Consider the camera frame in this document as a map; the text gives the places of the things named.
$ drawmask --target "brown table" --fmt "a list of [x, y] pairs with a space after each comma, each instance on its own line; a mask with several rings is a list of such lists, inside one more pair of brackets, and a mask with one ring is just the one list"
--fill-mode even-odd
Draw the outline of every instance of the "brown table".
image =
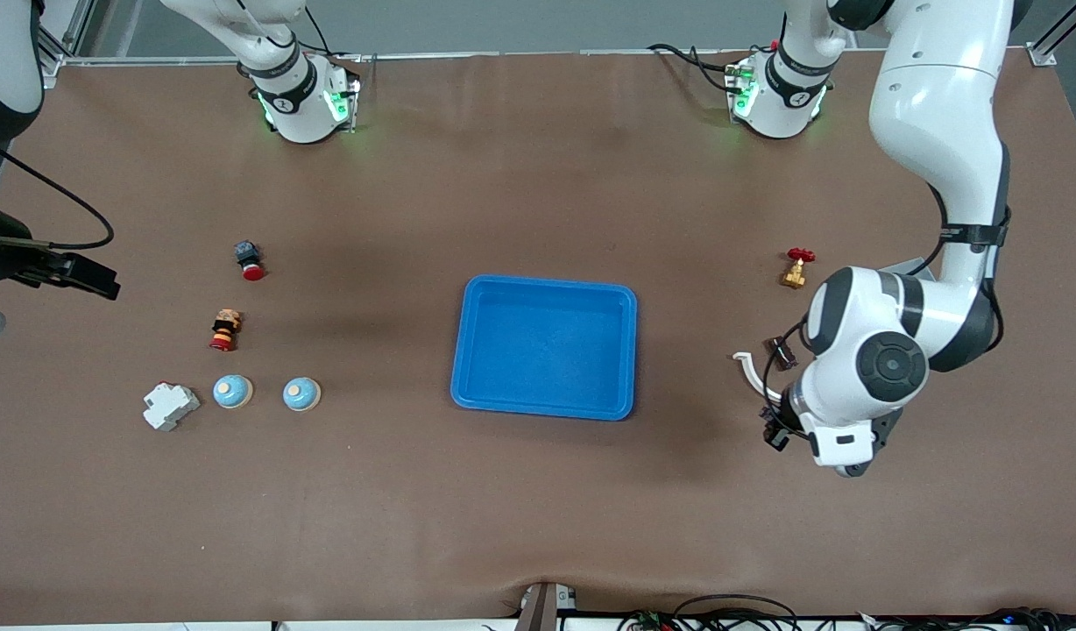
[[[782, 141], [651, 56], [383, 61], [359, 131], [317, 146], [266, 131], [232, 68], [65, 69], [16, 152], [113, 219], [94, 254], [125, 288], [0, 283], [0, 623], [506, 615], [540, 579], [583, 608], [1076, 611], [1076, 128], [1053, 72], [1013, 51], [999, 87], [1006, 341], [932, 375], [865, 477], [767, 448], [730, 359], [808, 304], [779, 252], [813, 249], [818, 284], [933, 247], [930, 192], [867, 129], [879, 59], [848, 55]], [[38, 236], [97, 233], [23, 172], [0, 199]], [[481, 272], [633, 288], [633, 416], [454, 405]], [[221, 354], [226, 307], [246, 321]], [[210, 385], [233, 371], [257, 394], [226, 411]], [[324, 388], [303, 416], [279, 398], [297, 375]], [[140, 416], [161, 379], [204, 399], [171, 434]]]

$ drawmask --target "white toy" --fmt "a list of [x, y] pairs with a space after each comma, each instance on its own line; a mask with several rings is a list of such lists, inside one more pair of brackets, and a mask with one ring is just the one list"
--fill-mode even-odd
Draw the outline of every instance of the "white toy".
[[199, 399], [195, 398], [194, 392], [181, 384], [160, 382], [153, 392], [144, 395], [144, 404], [148, 405], [148, 410], [141, 412], [141, 416], [153, 429], [172, 431], [178, 420], [199, 407]]

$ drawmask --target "yellow and red figurine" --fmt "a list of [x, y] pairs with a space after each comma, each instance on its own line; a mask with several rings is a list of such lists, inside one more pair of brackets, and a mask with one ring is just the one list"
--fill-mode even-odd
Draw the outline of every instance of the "yellow and red figurine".
[[211, 327], [215, 334], [207, 346], [217, 351], [233, 351], [233, 336], [238, 335], [241, 326], [242, 314], [232, 308], [223, 308], [215, 317], [215, 324]]
[[779, 282], [793, 290], [801, 290], [807, 283], [807, 280], [803, 277], [803, 264], [815, 263], [815, 252], [803, 248], [792, 248], [790, 251], [787, 251], [787, 255], [794, 263], [791, 264], [791, 268], [788, 269], [782, 279], [779, 279]]

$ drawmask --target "blue ball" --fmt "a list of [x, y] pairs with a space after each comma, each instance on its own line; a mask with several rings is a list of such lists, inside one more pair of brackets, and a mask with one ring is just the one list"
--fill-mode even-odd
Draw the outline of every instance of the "blue ball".
[[296, 377], [285, 383], [285, 390], [281, 392], [281, 398], [294, 412], [305, 412], [316, 407], [321, 401], [321, 387], [309, 377]]
[[227, 410], [233, 410], [236, 407], [242, 407], [250, 403], [253, 393], [254, 384], [250, 383], [250, 379], [245, 379], [241, 375], [226, 375], [215, 382], [215, 390], [212, 394], [215, 403], [226, 407]]

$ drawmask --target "white curved object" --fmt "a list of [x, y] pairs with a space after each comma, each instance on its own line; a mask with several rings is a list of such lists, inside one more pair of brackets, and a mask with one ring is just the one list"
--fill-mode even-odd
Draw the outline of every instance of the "white curved object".
[[763, 379], [760, 379], [760, 375], [755, 371], [755, 365], [752, 364], [751, 352], [735, 352], [734, 360], [741, 363], [741, 367], [745, 368], [745, 376], [748, 377], [749, 382], [755, 391], [763, 395], [767, 391], [767, 398], [771, 399], [771, 403], [779, 403], [779, 393], [773, 392], [770, 389], [763, 384]]

